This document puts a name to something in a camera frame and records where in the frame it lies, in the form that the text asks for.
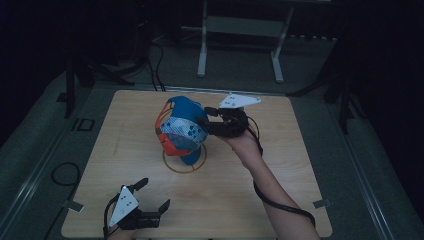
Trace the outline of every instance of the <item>human arm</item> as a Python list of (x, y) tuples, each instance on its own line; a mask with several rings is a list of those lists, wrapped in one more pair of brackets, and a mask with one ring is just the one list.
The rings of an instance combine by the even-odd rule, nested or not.
[[(299, 208), (287, 194), (263, 160), (255, 137), (245, 131), (236, 138), (223, 138), (246, 167), (258, 189), (266, 198), (278, 204)], [(290, 213), (264, 203), (265, 211), (279, 239), (319, 239), (311, 221), (303, 215)]]

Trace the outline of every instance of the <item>white stand leg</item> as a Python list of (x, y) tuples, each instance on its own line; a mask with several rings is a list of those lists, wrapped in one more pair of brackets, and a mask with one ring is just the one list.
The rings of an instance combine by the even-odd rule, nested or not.
[(284, 82), (283, 73), (281, 71), (280, 60), (278, 59), (278, 57), (280, 56), (281, 48), (283, 47), (284, 40), (286, 39), (287, 30), (289, 29), (290, 20), (291, 20), (291, 17), (293, 16), (293, 12), (294, 12), (294, 8), (291, 7), (287, 14), (286, 21), (281, 27), (281, 34), (278, 39), (277, 48), (275, 49), (275, 51), (271, 52), (272, 66), (274, 67), (275, 81), (277, 83)]
[(206, 46), (206, 32), (207, 32), (207, 0), (203, 1), (203, 21), (202, 21), (202, 48), (200, 49), (199, 66), (197, 68), (197, 76), (204, 77), (206, 72), (206, 57), (207, 57), (207, 46)]

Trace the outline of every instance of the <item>black cable on floor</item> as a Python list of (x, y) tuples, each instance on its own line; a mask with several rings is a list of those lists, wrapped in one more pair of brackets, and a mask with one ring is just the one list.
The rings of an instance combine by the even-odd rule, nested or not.
[(159, 76), (159, 66), (160, 66), (160, 63), (162, 62), (162, 58), (163, 58), (163, 49), (162, 49), (161, 46), (159, 46), (159, 45), (157, 45), (155, 43), (152, 43), (152, 46), (155, 46), (155, 47), (159, 48), (160, 51), (161, 51), (161, 55), (159, 57), (158, 63), (156, 64), (156, 69), (155, 70), (153, 69), (153, 64), (150, 61), (150, 59), (149, 58), (147, 59), (147, 63), (148, 63), (148, 66), (149, 66), (149, 69), (150, 69), (151, 78), (152, 78), (152, 85), (155, 88), (155, 90), (157, 91), (158, 89), (156, 87), (156, 82), (155, 82), (155, 78), (156, 78), (156, 81), (158, 82), (158, 84), (159, 84), (162, 92), (166, 92), (165, 85), (162, 83), (162, 80), (160, 79), (160, 76)]
[[(73, 166), (73, 167), (75, 168), (75, 171), (76, 171), (75, 181), (70, 182), (70, 183), (63, 183), (63, 182), (60, 182), (59, 180), (57, 180), (56, 175), (55, 175), (55, 174), (56, 174), (56, 171), (57, 171), (59, 168), (61, 168), (61, 167), (63, 167), (63, 166), (66, 166), (66, 165), (71, 165), (71, 166)], [(69, 193), (68, 198), (66, 199), (66, 200), (68, 200), (68, 201), (69, 201), (69, 200), (71, 200), (72, 196), (74, 195), (75, 191), (77, 190), (78, 184), (79, 184), (80, 179), (81, 179), (81, 171), (80, 171), (80, 169), (79, 169), (78, 165), (76, 165), (75, 163), (72, 163), (72, 162), (64, 162), (64, 163), (62, 163), (62, 164), (58, 165), (57, 167), (55, 167), (55, 168), (53, 169), (53, 171), (50, 173), (50, 178), (52, 179), (52, 181), (53, 181), (55, 184), (57, 184), (57, 185), (59, 185), (59, 186), (64, 186), (64, 187), (67, 187), (67, 186), (73, 186), (72, 191)], [(50, 233), (51, 233), (51, 231), (52, 231), (52, 229), (53, 229), (54, 225), (55, 225), (55, 224), (56, 224), (56, 222), (57, 222), (57, 219), (58, 219), (58, 218), (59, 218), (59, 216), (62, 214), (63, 209), (65, 209), (65, 208), (64, 208), (64, 207), (62, 207), (62, 208), (60, 209), (60, 211), (56, 214), (56, 217), (54, 218), (53, 222), (50, 224), (49, 230), (47, 231), (46, 235), (44, 235), (44, 240), (48, 239), (48, 237), (49, 237), (49, 235), (50, 235)]]

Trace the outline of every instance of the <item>gray mat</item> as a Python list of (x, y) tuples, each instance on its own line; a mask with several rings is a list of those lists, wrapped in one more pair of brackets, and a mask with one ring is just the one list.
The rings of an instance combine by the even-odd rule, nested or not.
[[(199, 50), (168, 46), (164, 47), (165, 55), (159, 72), (166, 86), (284, 94), (310, 84), (331, 47), (330, 43), (322, 41), (287, 41), (281, 57), (286, 77), (283, 84), (274, 82), (269, 53), (261, 51), (210, 49), (207, 75), (205, 78), (197, 78)], [(160, 56), (159, 49), (153, 48), (151, 55), (152, 61), (157, 61)], [(136, 85), (125, 87), (126, 89), (153, 89), (149, 85), (150, 74), (146, 70), (128, 77), (128, 80), (136, 82)], [(16, 222), (10, 239), (43, 238), (60, 210), (60, 204), (71, 191), (71, 187), (55, 185), (50, 178), (50, 172), (67, 161), (76, 163), (83, 171), (113, 94), (116, 90), (124, 88), (98, 79), (93, 90), (78, 89), (83, 95), (78, 98), (80, 100), (77, 104), (81, 108), (71, 119), (63, 120), (64, 105), (55, 102), (57, 95), (63, 91), (63, 86), (62, 76), (49, 86), (6, 147), (1, 149), (0, 164), (2, 169), (8, 169), (1, 174), (0, 206), (1, 213), (4, 213), (26, 175), (45, 155), (44, 150), (48, 148), (57, 132), (60, 132), (62, 127), (65, 129), (63, 138), (48, 156), (50, 164), (41, 184), (20, 220)], [(328, 239), (380, 239), (358, 184), (351, 154), (345, 146), (343, 136), (340, 135), (339, 127), (334, 123), (337, 104), (326, 105), (321, 100), (323, 91), (325, 88), (311, 92), (303, 98), (291, 100), (321, 193), (324, 199), (332, 203), (327, 210), (333, 235)], [(72, 131), (76, 118), (94, 120), (93, 131)], [(395, 239), (420, 239), (423, 236), (423, 226), (417, 221), (418, 218), (402, 192), (369, 123), (355, 119), (349, 120), (348, 126), (349, 139), (365, 168)], [(73, 168), (69, 166), (57, 173), (57, 177), (65, 182), (73, 181), (75, 176)], [(64, 239), (60, 228), (65, 215), (64, 212), (57, 220), (50, 239)]]

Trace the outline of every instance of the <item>metal stand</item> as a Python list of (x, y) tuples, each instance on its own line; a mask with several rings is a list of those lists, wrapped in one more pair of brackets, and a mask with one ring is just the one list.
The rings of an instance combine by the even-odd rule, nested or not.
[(284, 22), (281, 22), (210, 15), (208, 16), (207, 4), (207, 0), (204, 0), (202, 21), (202, 47), (200, 49), (197, 76), (204, 77), (206, 72), (206, 34), (208, 32), (220, 32), (278, 38), (277, 47), (274, 51), (271, 51), (271, 60), (272, 65), (274, 67), (275, 81), (277, 83), (282, 83), (284, 79), (281, 71), (280, 60), (278, 59), (278, 57), (281, 53), (281, 49), (286, 38), (290, 20), (293, 16), (294, 7), (291, 7), (289, 9), (286, 20)]

